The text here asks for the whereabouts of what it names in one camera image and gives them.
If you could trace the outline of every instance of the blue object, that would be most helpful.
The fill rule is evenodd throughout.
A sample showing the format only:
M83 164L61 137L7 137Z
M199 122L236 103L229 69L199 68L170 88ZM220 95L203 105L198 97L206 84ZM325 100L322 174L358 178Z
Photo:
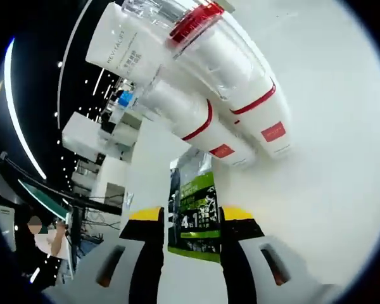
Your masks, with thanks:
M123 93L121 94L120 99L118 100L118 103L119 103L120 105L124 106L124 107L127 107L127 106L129 105L129 102L130 102L131 99L132 99L132 95L133 95L133 94L132 94L131 92L127 92L127 91L123 92Z

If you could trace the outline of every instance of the person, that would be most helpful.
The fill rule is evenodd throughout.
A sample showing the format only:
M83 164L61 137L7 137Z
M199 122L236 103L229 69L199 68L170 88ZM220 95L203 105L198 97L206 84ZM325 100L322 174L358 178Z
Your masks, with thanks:
M42 252L51 255L52 257L68 260L69 242L66 237L67 225L62 221L57 221L56 229L48 229L42 225L41 220L37 216L31 217L28 222L28 228L34 235L35 245ZM93 250L98 244L87 239L82 239L78 245L77 256L82 258Z

